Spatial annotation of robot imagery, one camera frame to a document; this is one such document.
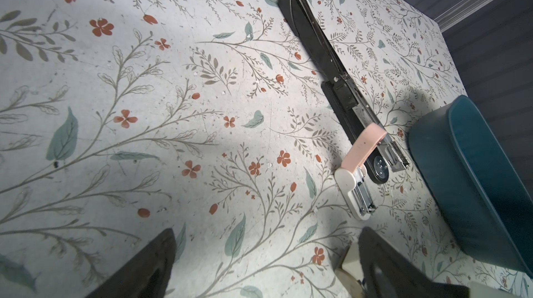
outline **corrugated panel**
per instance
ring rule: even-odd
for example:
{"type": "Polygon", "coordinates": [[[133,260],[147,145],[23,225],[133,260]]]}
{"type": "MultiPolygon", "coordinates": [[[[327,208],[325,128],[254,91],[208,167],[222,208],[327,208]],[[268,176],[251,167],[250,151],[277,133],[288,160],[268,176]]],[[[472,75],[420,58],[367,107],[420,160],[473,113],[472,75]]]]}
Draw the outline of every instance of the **corrugated panel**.
{"type": "Polygon", "coordinates": [[[533,0],[494,0],[443,35],[466,92],[533,195],[533,0]]]}

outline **floral pattern surface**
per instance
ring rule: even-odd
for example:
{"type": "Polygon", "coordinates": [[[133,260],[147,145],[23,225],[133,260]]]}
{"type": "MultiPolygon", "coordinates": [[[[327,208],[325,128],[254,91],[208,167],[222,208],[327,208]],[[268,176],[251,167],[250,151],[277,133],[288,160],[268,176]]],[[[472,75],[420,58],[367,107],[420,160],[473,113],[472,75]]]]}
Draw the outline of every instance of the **floral pattern surface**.
{"type": "MultiPolygon", "coordinates": [[[[1,0],[2,296],[81,297],[161,230],[168,297],[344,297],[370,226],[430,279],[528,296],[463,254],[417,168],[355,219],[350,143],[276,0],[1,0]]],[[[387,131],[464,88],[435,22],[402,0],[308,0],[387,131]]]]}

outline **pink and white stapler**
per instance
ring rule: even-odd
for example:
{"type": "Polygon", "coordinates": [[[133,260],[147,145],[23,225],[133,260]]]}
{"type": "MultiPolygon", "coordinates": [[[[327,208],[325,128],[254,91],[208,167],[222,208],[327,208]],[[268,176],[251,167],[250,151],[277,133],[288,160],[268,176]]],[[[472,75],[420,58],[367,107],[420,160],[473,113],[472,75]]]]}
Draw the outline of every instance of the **pink and white stapler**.
{"type": "Polygon", "coordinates": [[[367,175],[364,162],[387,132],[375,123],[368,125],[352,145],[341,167],[335,171],[335,181],[354,216],[367,220],[376,210],[372,196],[364,182],[367,175]]]}

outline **pink stapler handle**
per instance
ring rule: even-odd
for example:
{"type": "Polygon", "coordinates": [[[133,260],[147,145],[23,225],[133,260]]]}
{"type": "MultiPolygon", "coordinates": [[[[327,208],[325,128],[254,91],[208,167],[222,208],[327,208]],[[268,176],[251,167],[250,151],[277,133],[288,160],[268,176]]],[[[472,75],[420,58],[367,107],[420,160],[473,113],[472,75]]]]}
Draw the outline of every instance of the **pink stapler handle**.
{"type": "Polygon", "coordinates": [[[375,123],[368,125],[361,135],[357,137],[348,155],[344,157],[341,168],[355,173],[357,168],[362,167],[368,156],[374,151],[377,144],[383,140],[387,132],[375,123]]]}

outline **teal bin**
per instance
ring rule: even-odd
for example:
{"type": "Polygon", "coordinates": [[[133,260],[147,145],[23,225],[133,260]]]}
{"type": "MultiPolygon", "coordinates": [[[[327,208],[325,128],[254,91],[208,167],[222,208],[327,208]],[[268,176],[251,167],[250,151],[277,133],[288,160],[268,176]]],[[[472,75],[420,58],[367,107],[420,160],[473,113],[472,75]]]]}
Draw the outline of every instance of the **teal bin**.
{"type": "Polygon", "coordinates": [[[409,148],[461,249],[533,277],[533,202],[475,104],[423,116],[409,148]]]}

